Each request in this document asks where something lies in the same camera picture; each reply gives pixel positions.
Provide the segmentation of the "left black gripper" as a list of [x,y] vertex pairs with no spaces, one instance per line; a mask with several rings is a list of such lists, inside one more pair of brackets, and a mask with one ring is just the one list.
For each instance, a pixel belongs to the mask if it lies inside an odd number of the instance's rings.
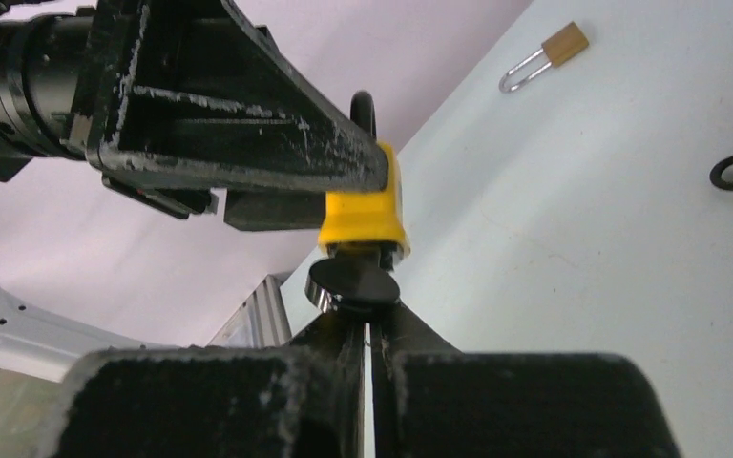
[[64,137],[96,8],[5,19],[16,5],[0,1],[0,182],[35,158],[85,159]]

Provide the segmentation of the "black headed key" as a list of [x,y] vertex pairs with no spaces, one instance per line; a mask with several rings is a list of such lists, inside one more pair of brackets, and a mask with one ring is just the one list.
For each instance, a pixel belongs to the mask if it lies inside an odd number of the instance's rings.
[[323,313],[342,313],[364,320],[400,303],[400,287],[377,262],[356,257],[318,260],[308,272],[306,298]]

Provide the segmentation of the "yellow padlock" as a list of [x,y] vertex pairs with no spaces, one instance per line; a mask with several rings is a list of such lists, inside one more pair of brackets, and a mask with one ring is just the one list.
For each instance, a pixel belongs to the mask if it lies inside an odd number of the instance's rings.
[[403,223],[397,154],[383,140],[376,143],[387,160],[387,187],[369,193],[326,194],[318,245],[327,258],[373,257],[380,268],[392,272],[410,255],[410,243]]

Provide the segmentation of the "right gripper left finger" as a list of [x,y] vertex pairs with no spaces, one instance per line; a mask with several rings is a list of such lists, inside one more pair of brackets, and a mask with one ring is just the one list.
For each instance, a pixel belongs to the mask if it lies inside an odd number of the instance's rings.
[[287,344],[103,350],[65,376],[41,457],[359,457],[364,334],[339,313]]

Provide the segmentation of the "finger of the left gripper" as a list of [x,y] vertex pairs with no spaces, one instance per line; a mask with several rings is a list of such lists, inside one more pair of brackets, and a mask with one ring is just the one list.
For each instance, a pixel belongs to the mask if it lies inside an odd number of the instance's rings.
[[388,162],[232,1],[101,1],[85,156],[142,188],[385,188]]
[[305,192],[226,191],[224,203],[209,190],[142,189],[106,174],[103,185],[126,198],[175,219],[215,214],[240,231],[319,229],[325,218],[325,195]]

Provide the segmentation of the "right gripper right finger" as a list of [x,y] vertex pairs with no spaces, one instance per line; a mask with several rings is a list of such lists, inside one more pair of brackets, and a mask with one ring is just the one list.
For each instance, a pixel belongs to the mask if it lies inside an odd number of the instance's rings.
[[677,457],[640,369],[612,353],[458,350],[408,307],[371,324],[380,457]]

